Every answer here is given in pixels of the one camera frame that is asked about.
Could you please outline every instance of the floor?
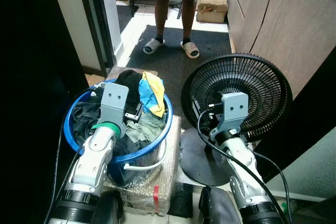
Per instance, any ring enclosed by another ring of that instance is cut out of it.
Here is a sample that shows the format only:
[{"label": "floor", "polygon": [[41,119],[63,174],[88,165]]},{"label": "floor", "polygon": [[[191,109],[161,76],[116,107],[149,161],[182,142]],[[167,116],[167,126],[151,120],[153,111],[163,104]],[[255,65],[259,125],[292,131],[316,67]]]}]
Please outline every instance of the floor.
[{"label": "floor", "polygon": [[95,74],[85,74],[85,78],[89,84],[89,86],[93,86],[99,82],[102,82],[105,80],[102,76],[96,76]]},{"label": "floor", "polygon": [[[125,5],[125,2],[117,1],[117,5]],[[182,19],[177,19],[177,8],[169,8],[165,27],[183,29]],[[146,26],[155,26],[154,6],[140,5],[134,17],[130,20],[124,31],[121,33],[121,40],[124,45],[124,53],[118,61],[119,67],[125,67],[129,61],[129,56],[137,45],[141,34],[146,29]],[[196,21],[196,13],[194,17],[193,30],[201,31],[218,31],[227,33],[228,27],[226,24],[212,24]]]},{"label": "floor", "polygon": [[[117,5],[126,5],[127,3],[117,1]],[[177,8],[169,8],[168,17],[165,24],[165,27],[171,28],[180,28],[182,29],[182,19],[177,19],[178,15]],[[137,45],[141,34],[146,29],[147,25],[155,26],[155,17],[154,17],[154,6],[145,6],[140,5],[138,11],[134,14],[134,17],[130,20],[127,27],[121,33],[121,39],[124,45],[124,53],[118,62],[119,67],[125,67],[129,61],[129,56],[133,51],[134,47]],[[210,23],[201,23],[196,21],[196,14],[194,17],[193,30],[203,30],[203,31],[218,31],[227,33],[228,27],[226,24],[210,24]],[[180,167],[177,170],[176,180],[178,182],[183,182],[187,184],[194,185],[193,192],[193,218],[181,218],[177,216],[166,215],[160,217],[158,215],[136,215],[130,212],[125,213],[125,218],[121,220],[121,223],[124,224],[133,224],[133,223],[203,223],[202,214],[198,209],[198,202],[200,200],[202,185],[198,184],[191,179],[189,179],[182,171]],[[220,188],[229,191],[229,184],[221,186]]]}]

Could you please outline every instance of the bubble wrap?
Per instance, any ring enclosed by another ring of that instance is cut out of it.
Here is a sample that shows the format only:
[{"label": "bubble wrap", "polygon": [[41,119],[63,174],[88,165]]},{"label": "bubble wrap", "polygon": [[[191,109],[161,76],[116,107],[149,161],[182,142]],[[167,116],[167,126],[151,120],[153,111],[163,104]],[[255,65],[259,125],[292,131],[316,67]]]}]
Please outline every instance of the bubble wrap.
[{"label": "bubble wrap", "polygon": [[[160,216],[166,215],[170,206],[174,175],[179,162],[180,134],[181,118],[173,116],[171,128],[166,136],[168,148],[166,160],[138,185],[121,188],[107,179],[104,182],[104,190],[118,190],[126,211],[138,214],[157,213]],[[163,142],[160,146],[159,157],[164,152],[161,149],[164,149]]]}]

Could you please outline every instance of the gray carpet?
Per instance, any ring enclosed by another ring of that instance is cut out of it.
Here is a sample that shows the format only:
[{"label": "gray carpet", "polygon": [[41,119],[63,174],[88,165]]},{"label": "gray carpet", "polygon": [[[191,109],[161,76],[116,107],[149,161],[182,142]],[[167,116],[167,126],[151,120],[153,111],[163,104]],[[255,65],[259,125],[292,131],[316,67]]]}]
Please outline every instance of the gray carpet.
[{"label": "gray carpet", "polygon": [[181,108],[181,91],[188,76],[202,63],[221,55],[230,54],[228,33],[192,31],[191,39],[200,50],[200,57],[189,59],[180,46],[183,31],[165,28],[165,45],[152,55],[143,52],[144,45],[156,35],[155,26],[147,26],[131,54],[127,67],[157,71],[163,80],[165,93],[171,100],[174,115],[182,118],[182,128],[191,127]]},{"label": "gray carpet", "polygon": [[119,28],[120,33],[124,31],[125,27],[129,23],[132,18],[132,7],[129,5],[117,5],[117,12],[118,12],[118,20],[119,20]]}]

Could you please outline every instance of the person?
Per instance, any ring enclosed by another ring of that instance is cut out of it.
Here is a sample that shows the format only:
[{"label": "person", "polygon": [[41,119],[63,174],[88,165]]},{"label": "person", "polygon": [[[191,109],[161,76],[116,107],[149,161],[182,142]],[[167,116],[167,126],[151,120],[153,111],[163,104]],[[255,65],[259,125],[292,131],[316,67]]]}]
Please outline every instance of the person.
[{"label": "person", "polygon": [[[164,24],[168,14],[169,0],[156,0],[155,3],[155,23],[156,37],[152,38],[143,48],[146,54],[154,53],[164,44],[163,32]],[[200,56],[196,45],[190,40],[191,29],[193,26],[195,15],[195,0],[182,0],[182,24],[183,24],[183,40],[180,42],[187,56],[195,59]]]}]

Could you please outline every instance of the white slipper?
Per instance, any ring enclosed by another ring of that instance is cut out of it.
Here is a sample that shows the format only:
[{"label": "white slipper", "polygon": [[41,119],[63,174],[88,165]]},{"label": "white slipper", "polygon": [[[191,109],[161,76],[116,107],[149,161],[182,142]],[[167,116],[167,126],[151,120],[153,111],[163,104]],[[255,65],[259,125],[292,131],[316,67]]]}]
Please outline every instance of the white slipper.
[{"label": "white slipper", "polygon": [[[164,40],[163,40],[163,42],[162,42],[162,44],[161,44],[161,43],[160,43],[159,41],[157,41],[156,39],[151,39],[151,40],[144,46],[143,51],[144,51],[146,54],[151,55],[151,54],[154,53],[159,47],[163,46],[163,44],[164,44]],[[147,52],[147,51],[145,50],[145,47],[149,47],[152,51]]]},{"label": "white slipper", "polygon": [[[200,56],[199,50],[196,47],[195,43],[193,42],[187,42],[186,44],[183,44],[183,41],[180,42],[181,47],[184,49],[187,56],[191,59],[196,59]],[[191,53],[193,51],[197,51],[197,54],[195,56],[192,56]]]}]

